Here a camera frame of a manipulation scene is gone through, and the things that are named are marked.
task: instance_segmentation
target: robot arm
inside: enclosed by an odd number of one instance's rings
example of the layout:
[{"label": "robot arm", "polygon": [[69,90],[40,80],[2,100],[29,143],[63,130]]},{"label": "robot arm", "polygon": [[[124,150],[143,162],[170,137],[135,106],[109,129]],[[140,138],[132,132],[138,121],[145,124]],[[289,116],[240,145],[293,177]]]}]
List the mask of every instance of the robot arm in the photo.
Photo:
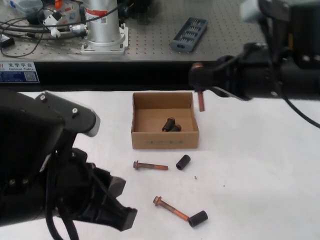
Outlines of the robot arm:
[{"label": "robot arm", "polygon": [[189,84],[200,100],[205,90],[245,101],[320,100],[320,3],[289,6],[280,0],[247,0],[240,11],[244,21],[260,25],[267,44],[248,43],[238,56],[195,63]]},{"label": "robot arm", "polygon": [[116,199],[126,181],[73,148],[77,134],[94,137],[99,126],[91,109],[49,92],[33,99],[0,91],[0,226],[45,218],[54,240],[62,240],[54,216],[71,240],[79,239],[74,220],[132,227],[137,210]]}]

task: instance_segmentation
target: black nut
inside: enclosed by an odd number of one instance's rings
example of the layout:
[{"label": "black nut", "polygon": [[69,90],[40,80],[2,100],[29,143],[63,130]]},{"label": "black nut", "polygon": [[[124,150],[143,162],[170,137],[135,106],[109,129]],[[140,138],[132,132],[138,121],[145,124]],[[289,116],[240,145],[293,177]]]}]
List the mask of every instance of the black nut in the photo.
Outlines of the black nut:
[{"label": "black nut", "polygon": [[181,132],[181,126],[179,124],[174,125],[170,132]]},{"label": "black nut", "polygon": [[205,211],[201,211],[196,215],[189,217],[188,223],[192,228],[198,226],[199,224],[203,223],[204,221],[208,220],[208,215]]},{"label": "black nut", "polygon": [[170,132],[170,130],[175,126],[175,124],[176,120],[173,117],[169,117],[162,128],[162,132]]},{"label": "black nut", "polygon": [[175,165],[177,169],[183,170],[185,166],[190,162],[191,158],[188,155],[184,155],[180,161]]}]

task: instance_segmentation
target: silver cylindrical device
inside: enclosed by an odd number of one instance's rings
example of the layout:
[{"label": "silver cylindrical device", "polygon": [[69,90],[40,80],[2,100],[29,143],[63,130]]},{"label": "silver cylindrical device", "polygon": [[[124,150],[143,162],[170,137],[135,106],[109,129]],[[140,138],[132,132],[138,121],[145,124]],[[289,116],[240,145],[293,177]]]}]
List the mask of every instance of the silver cylindrical device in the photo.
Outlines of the silver cylindrical device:
[{"label": "silver cylindrical device", "polygon": [[[90,20],[106,14],[117,7],[117,0],[84,0],[85,18]],[[120,34],[118,11],[87,23],[88,43],[97,47],[107,47],[123,42]]]}]

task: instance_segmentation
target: cardboard box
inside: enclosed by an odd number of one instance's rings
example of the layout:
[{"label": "cardboard box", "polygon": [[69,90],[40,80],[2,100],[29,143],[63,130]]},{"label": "cardboard box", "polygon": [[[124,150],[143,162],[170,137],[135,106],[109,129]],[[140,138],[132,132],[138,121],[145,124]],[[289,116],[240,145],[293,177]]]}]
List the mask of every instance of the cardboard box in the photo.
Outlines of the cardboard box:
[{"label": "cardboard box", "polygon": [[[168,118],[181,132],[162,132]],[[191,92],[135,92],[131,127],[134,149],[196,149],[199,129]]]}]

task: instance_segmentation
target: white table surface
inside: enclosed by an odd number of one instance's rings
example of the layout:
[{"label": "white table surface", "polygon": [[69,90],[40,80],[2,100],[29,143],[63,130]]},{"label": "white table surface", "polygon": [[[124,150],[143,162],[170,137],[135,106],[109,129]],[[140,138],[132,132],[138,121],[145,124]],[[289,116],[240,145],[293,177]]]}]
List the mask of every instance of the white table surface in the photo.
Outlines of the white table surface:
[{"label": "white table surface", "polygon": [[[37,93],[27,93],[36,97]],[[59,96],[93,108],[101,118],[98,135],[79,135],[75,147],[88,161],[126,180],[118,198],[137,208],[132,229],[75,222],[81,240],[319,240],[320,129],[297,116],[282,100],[242,102],[205,93],[206,112],[195,115],[198,149],[133,150],[132,92],[63,92]],[[320,121],[320,102],[296,105]],[[184,155],[190,164],[179,171]],[[133,169],[133,162],[169,166],[169,171]],[[191,228],[166,209],[162,199],[208,220]],[[60,219],[55,219],[68,239]],[[1,240],[50,240],[45,220],[0,227]]]}]

